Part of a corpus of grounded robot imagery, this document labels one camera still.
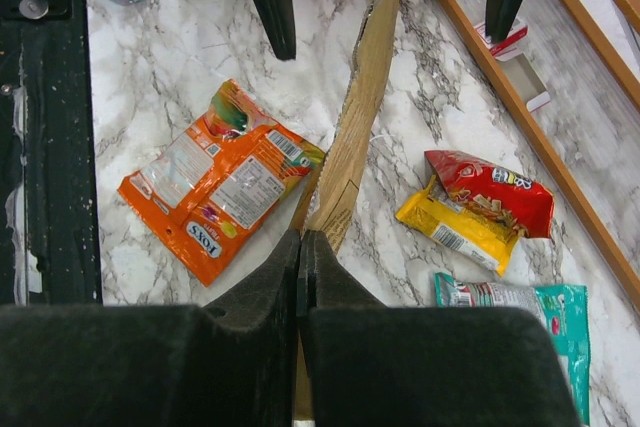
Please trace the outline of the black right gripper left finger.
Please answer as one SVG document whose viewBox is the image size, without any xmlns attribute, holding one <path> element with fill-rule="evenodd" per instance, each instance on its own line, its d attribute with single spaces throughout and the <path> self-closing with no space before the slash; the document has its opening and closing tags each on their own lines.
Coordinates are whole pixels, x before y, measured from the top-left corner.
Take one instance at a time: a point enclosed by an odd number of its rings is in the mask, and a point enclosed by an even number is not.
<svg viewBox="0 0 640 427">
<path fill-rule="evenodd" d="M 289 426 L 299 234 L 210 304 L 5 307 L 5 426 Z"/>
</svg>

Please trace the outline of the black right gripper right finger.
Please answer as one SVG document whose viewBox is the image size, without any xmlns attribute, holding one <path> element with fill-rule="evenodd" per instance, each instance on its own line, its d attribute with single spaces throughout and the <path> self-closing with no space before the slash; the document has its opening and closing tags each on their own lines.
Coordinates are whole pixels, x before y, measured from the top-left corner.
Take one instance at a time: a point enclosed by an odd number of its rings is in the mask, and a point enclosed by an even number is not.
<svg viewBox="0 0 640 427">
<path fill-rule="evenodd" d="M 298 319 L 319 426 L 576 426 L 551 339 L 511 307 L 387 307 L 301 243 Z"/>
</svg>

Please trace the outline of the gold brown chips bag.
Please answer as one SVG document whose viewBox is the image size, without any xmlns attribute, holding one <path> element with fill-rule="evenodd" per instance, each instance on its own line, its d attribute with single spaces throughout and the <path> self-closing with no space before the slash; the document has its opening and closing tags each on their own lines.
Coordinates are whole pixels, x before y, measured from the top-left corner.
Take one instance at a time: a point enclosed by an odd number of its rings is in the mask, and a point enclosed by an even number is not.
<svg viewBox="0 0 640 427">
<path fill-rule="evenodd" d="M 316 303 L 317 261 L 336 272 L 336 293 L 347 299 L 377 300 L 337 261 L 359 194 L 371 128 L 380 110 L 393 57 L 400 0 L 371 0 L 354 45 L 351 76 L 333 142 L 312 175 L 290 227 L 300 231 L 296 314 L 299 331 L 294 418 L 313 419 L 308 312 Z"/>
</svg>

